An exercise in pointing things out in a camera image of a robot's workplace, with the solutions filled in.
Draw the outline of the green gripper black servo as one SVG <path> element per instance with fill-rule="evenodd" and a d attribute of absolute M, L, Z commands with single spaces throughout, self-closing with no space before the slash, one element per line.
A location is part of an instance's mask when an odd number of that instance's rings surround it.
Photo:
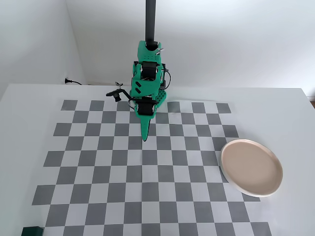
<path fill-rule="evenodd" d="M 137 105 L 136 111 L 140 115 L 142 140 L 146 141 L 149 134 L 150 122 L 155 115 L 158 102 L 151 97 L 141 97 L 135 98 L 134 103 Z"/>

